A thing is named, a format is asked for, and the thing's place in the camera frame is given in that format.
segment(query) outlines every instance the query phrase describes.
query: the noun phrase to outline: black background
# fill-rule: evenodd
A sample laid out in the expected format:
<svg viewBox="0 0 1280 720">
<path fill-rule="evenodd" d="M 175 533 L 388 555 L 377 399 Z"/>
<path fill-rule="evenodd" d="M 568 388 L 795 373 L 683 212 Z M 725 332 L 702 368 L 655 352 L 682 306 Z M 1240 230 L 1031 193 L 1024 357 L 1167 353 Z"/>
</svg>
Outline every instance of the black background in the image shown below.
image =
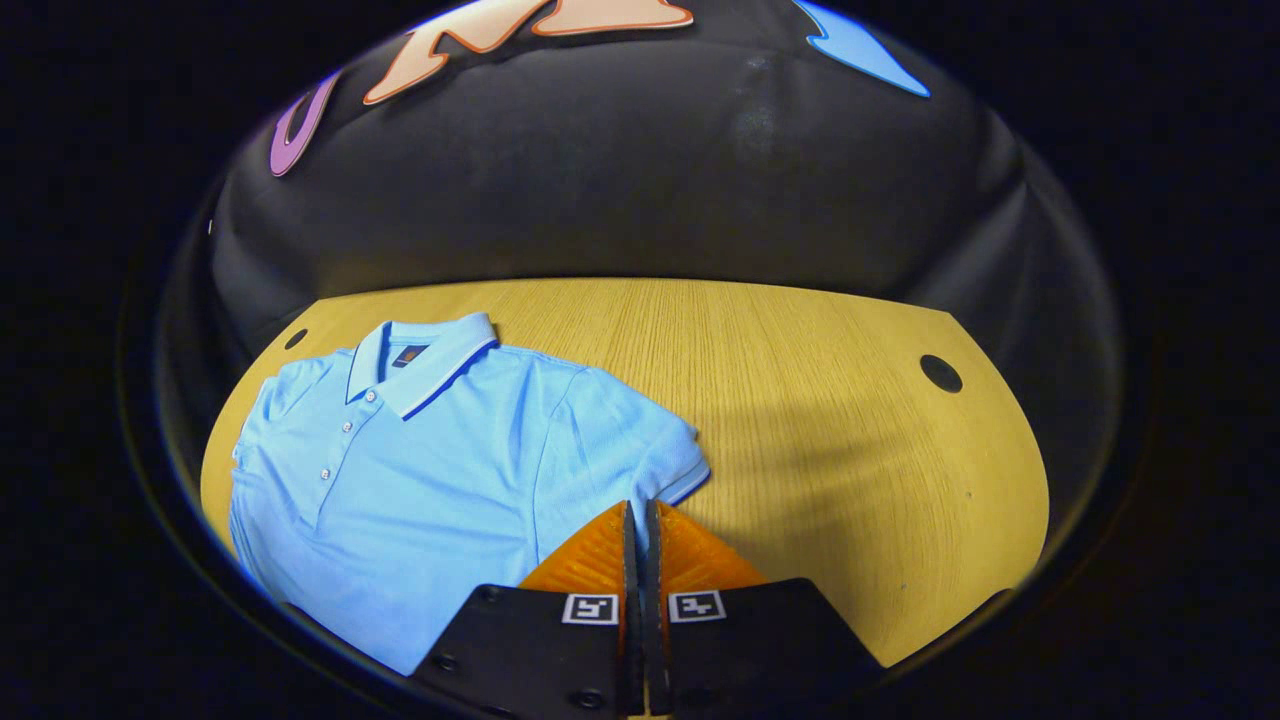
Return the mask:
<svg viewBox="0 0 1280 720">
<path fill-rule="evenodd" d="M 1276 35 L 1262 3 L 828 3 L 947 67 L 1060 173 L 1144 320 L 1153 416 L 1091 561 L 873 714 L 1280 716 Z M 169 547 L 123 450 L 131 252 L 177 237 L 268 113 L 431 3 L 9 8 L 15 373 L 8 716 L 378 717 L 244 624 Z"/>
</svg>

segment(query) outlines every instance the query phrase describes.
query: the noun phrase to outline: purple letter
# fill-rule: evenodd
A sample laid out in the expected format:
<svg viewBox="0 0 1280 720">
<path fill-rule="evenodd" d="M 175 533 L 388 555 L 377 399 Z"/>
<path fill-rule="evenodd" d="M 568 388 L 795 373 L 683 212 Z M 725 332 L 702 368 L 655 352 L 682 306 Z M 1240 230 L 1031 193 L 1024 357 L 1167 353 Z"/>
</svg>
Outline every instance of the purple letter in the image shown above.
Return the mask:
<svg viewBox="0 0 1280 720">
<path fill-rule="evenodd" d="M 338 76 L 342 70 L 333 73 L 320 87 L 316 88 L 316 94 L 311 97 L 311 106 L 307 108 L 307 117 L 302 118 L 302 127 L 298 128 L 298 135 L 293 140 L 289 140 L 289 123 L 293 122 L 293 113 L 298 111 L 298 105 L 306 99 L 306 95 L 298 97 L 298 101 L 293 104 L 292 108 L 284 111 L 280 117 L 280 122 L 275 123 L 275 135 L 271 137 L 271 174 L 280 177 L 289 172 L 289 168 L 298 161 L 302 152 L 307 149 L 307 142 L 311 141 L 311 136 L 315 135 L 316 126 L 320 124 L 320 115 L 324 113 L 324 104 L 329 100 L 329 94 L 333 91 L 333 83 L 338 81 Z"/>
</svg>

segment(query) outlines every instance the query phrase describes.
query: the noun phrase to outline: wooden table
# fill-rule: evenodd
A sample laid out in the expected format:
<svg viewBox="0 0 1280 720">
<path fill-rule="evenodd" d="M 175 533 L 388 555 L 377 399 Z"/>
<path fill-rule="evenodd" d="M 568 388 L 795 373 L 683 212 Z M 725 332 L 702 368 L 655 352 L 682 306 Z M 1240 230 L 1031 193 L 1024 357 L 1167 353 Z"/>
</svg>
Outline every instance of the wooden table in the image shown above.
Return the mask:
<svg viewBox="0 0 1280 720">
<path fill-rule="evenodd" d="M 315 302 L 244 374 L 209 439 L 201 502 L 228 550 L 230 450 L 264 379 L 355 347 L 383 320 L 474 311 L 489 313 L 500 342 L 603 368 L 699 428 L 712 479 L 681 510 L 772 580 L 813 579 L 884 665 L 1039 557 L 1048 487 L 1036 439 L 948 314 L 676 279 L 474 282 Z M 963 389 L 940 389 L 923 355 L 950 364 Z"/>
</svg>

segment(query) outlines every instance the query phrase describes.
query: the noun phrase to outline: shirt collar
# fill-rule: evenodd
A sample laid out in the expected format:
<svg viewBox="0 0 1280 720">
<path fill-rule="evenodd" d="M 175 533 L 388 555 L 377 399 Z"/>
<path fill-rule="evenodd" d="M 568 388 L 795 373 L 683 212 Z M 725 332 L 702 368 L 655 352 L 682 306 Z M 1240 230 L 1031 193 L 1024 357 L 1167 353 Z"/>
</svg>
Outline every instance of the shirt collar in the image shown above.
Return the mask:
<svg viewBox="0 0 1280 720">
<path fill-rule="evenodd" d="M 356 347 L 347 377 L 347 402 L 376 388 L 396 414 L 407 418 L 433 400 L 468 360 L 497 342 L 486 313 L 472 313 L 436 324 L 388 320 L 374 328 Z M 428 347 L 398 374 L 381 380 L 380 369 L 390 343 L 421 343 Z"/>
</svg>

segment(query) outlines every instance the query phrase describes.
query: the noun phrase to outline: light blue polo shirt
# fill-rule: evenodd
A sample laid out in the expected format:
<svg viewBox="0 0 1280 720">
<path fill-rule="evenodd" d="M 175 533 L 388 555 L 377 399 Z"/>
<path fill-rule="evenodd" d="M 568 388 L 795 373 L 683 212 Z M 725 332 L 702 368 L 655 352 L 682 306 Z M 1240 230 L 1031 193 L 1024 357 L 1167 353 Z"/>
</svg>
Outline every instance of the light blue polo shirt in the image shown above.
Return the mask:
<svg viewBox="0 0 1280 720">
<path fill-rule="evenodd" d="M 516 585 L 622 500 L 709 475 L 687 423 L 617 378 L 498 345 L 484 313 L 383 323 L 262 383 L 230 530 L 273 598 L 408 675 L 472 589 Z"/>
</svg>

